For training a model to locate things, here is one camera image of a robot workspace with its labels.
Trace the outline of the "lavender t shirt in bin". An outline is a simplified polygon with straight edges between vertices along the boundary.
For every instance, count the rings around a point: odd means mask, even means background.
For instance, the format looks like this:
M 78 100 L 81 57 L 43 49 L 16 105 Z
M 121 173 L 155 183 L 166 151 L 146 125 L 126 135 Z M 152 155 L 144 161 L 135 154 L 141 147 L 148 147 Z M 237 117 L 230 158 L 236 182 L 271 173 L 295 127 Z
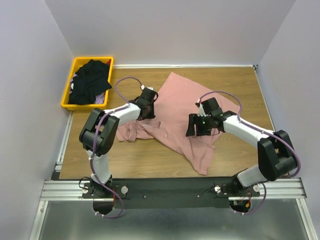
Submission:
M 95 101 L 94 101 L 94 104 L 95 105 L 101 105 L 105 102 L 105 100 L 107 99 L 107 91 L 104 91 L 102 92 L 101 94 L 99 95 L 96 95 L 95 96 Z

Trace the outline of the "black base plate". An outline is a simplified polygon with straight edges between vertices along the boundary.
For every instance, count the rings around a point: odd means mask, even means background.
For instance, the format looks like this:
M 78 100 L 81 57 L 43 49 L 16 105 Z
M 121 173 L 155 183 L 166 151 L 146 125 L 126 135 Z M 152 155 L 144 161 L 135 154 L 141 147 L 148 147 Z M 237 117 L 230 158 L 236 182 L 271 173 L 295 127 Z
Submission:
M 81 184 L 82 197 L 95 206 L 120 209 L 228 208 L 232 198 L 242 202 L 260 196 L 255 183 L 232 187 L 231 177 L 113 178 L 106 184 L 113 192 L 89 180 Z

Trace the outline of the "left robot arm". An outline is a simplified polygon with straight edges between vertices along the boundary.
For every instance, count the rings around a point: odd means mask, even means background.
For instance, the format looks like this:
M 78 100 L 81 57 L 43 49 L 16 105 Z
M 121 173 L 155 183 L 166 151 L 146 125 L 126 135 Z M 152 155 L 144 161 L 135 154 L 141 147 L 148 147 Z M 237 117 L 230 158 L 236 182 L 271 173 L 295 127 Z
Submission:
M 108 152 L 111 150 L 118 127 L 131 122 L 155 118 L 154 104 L 130 101 L 120 107 L 101 110 L 95 108 L 90 113 L 79 141 L 88 154 L 93 191 L 101 198 L 107 197 L 112 179 L 109 169 Z

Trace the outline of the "pink t shirt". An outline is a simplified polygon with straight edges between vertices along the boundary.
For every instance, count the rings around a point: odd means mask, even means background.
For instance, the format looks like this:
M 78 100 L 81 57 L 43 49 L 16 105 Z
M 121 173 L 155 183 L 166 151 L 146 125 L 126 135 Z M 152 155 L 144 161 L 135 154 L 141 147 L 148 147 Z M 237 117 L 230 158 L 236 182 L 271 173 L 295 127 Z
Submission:
M 214 156 L 214 142 L 220 136 L 213 130 L 208 136 L 187 137 L 189 115 L 198 113 L 195 103 L 210 89 L 188 78 L 171 73 L 154 103 L 155 118 L 134 120 L 118 127 L 120 142 L 156 139 L 183 155 L 200 175 L 207 175 Z

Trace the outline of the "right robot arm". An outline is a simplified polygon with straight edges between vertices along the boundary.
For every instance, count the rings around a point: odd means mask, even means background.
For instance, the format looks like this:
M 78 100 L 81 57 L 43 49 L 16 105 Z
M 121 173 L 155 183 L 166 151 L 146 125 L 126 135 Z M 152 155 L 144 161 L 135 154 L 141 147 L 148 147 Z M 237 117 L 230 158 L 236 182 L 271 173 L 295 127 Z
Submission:
M 221 186 L 226 193 L 241 196 L 253 185 L 275 181 L 290 171 L 301 169 L 300 159 L 285 131 L 257 127 L 232 111 L 191 113 L 185 135 L 208 136 L 213 129 L 232 134 L 257 148 L 257 165 L 235 174 L 226 186 Z

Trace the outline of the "black t shirt in bin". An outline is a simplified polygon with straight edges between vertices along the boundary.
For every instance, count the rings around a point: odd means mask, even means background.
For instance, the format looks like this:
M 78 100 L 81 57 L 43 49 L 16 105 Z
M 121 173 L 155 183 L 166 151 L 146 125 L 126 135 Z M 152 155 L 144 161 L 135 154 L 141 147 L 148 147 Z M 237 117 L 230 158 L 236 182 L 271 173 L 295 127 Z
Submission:
M 91 59 L 81 66 L 70 80 L 68 104 L 94 104 L 97 95 L 112 88 L 109 73 L 110 62 Z

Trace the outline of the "yellow plastic bin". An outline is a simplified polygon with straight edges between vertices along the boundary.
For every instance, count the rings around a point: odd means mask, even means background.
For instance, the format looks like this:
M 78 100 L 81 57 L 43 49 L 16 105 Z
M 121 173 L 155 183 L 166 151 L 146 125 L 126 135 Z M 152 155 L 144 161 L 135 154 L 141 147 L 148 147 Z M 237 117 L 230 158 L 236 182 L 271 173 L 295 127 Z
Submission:
M 69 73 L 69 77 L 66 82 L 66 86 L 64 89 L 63 97 L 61 100 L 61 106 L 63 108 L 66 108 L 70 111 L 75 111 L 75 110 L 91 110 L 94 108 L 100 108 L 100 109 L 105 109 L 107 107 L 107 102 L 108 102 L 108 94 L 109 90 L 107 90 L 107 99 L 103 104 L 86 104 L 86 105 L 77 105 L 77 104 L 68 104 L 69 101 L 69 94 L 70 94 L 70 85 L 71 85 L 71 79 L 74 75 L 74 73 L 82 67 L 84 64 L 86 64 L 89 60 L 99 60 L 102 61 L 103 63 L 110 62 L 110 70 L 109 70 L 109 76 L 108 76 L 108 82 L 111 84 L 111 76 L 112 76 L 112 71 L 113 71 L 113 65 L 114 65 L 114 58 L 112 56 L 86 56 L 86 57 L 76 57 L 73 60 L 72 67 Z

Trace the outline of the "aluminium frame rail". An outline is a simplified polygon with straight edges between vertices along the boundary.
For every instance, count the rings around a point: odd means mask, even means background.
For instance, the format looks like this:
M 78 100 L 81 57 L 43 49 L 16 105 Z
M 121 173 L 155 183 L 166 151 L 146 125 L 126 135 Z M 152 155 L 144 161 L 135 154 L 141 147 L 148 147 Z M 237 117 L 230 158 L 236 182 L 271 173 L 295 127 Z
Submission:
M 73 112 L 70 111 L 68 120 L 65 126 L 61 145 L 59 147 L 57 159 L 52 173 L 53 177 L 58 177 L 62 169 L 64 156 L 67 148 L 67 143 L 70 135 L 70 130 L 73 122 Z M 77 187 L 76 180 L 59 180 L 53 179 L 43 183 L 40 200 L 36 210 L 34 222 L 32 225 L 30 240 L 38 240 L 41 235 L 41 230 L 45 220 L 49 202 L 56 201 L 82 201 L 81 190 Z

